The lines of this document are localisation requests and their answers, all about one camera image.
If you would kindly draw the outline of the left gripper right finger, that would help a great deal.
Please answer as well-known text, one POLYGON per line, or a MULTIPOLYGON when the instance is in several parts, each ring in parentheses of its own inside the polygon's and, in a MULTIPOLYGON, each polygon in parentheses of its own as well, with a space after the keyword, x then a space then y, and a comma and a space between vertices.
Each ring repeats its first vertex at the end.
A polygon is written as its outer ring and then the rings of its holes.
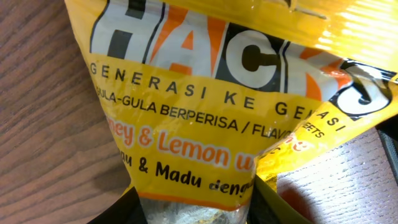
POLYGON ((247 224, 311 224, 260 177, 255 176, 247 224))

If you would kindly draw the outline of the yellow Hacks candy bag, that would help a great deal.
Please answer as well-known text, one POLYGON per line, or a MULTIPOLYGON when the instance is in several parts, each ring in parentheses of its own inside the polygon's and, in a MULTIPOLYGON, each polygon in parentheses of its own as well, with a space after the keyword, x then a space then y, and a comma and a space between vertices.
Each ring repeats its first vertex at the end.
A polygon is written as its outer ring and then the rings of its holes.
POLYGON ((247 223, 255 176, 397 114, 396 1, 65 4, 147 223, 247 223))

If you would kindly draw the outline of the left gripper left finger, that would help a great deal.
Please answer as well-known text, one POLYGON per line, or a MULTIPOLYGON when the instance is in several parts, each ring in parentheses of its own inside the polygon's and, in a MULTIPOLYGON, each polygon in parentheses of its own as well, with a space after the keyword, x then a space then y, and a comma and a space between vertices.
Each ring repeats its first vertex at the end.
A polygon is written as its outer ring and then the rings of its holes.
POLYGON ((147 224, 136 189, 128 190, 88 224, 147 224))

